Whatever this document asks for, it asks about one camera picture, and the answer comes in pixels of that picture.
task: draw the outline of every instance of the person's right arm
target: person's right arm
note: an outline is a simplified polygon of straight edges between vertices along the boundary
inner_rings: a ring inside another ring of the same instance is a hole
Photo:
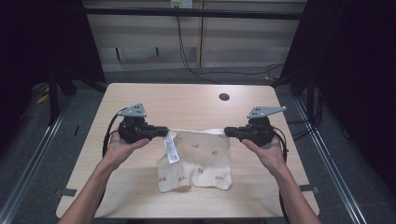
[[[242,140],[242,143],[248,149],[256,153],[262,164],[276,179],[290,223],[321,223],[306,201],[304,195],[301,193],[290,169],[286,165],[279,139],[274,137],[272,142],[264,147],[258,147],[247,139]]]

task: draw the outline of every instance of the light wood tabletop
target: light wood tabletop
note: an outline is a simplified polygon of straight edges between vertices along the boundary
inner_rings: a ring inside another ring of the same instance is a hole
[[[219,98],[230,96],[228,101]],[[195,84],[111,84],[70,176],[68,189],[80,190],[102,158],[103,140],[113,116],[124,107],[143,104],[146,122],[185,130],[245,126],[253,106],[279,106],[273,88],[265,86]],[[288,166],[299,185],[307,185],[304,167],[283,113],[269,116],[288,142]],[[117,128],[118,117],[113,125]],[[233,184],[230,189],[183,188],[160,193],[157,160],[164,153],[161,137],[136,150],[110,177],[97,217],[120,218],[223,218],[282,217],[275,179],[257,156],[236,138],[231,138]],[[312,191],[305,198],[318,214]],[[61,217],[76,197],[63,196],[57,209]]]

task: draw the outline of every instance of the folded fabric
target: folded fabric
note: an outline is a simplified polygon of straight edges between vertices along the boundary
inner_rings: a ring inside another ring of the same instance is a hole
[[[222,129],[203,132],[170,130],[165,145],[165,155],[158,160],[160,192],[191,185],[230,188],[233,183],[230,138]]]

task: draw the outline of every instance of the wall outlet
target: wall outlet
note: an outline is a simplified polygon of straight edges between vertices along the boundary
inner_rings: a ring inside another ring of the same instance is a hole
[[[182,8],[192,8],[192,0],[181,0]]]
[[[171,0],[171,8],[181,8],[181,0]]]

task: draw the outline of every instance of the silver metal plate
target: silver metal plate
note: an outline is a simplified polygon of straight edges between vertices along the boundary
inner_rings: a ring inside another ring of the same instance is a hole
[[[119,112],[119,116],[145,118],[147,116],[145,107],[142,104],[133,105]]]
[[[273,114],[276,114],[281,111],[285,111],[287,108],[285,106],[282,107],[271,107],[271,106],[254,106],[253,109],[248,113],[248,119],[259,119],[264,118]]]

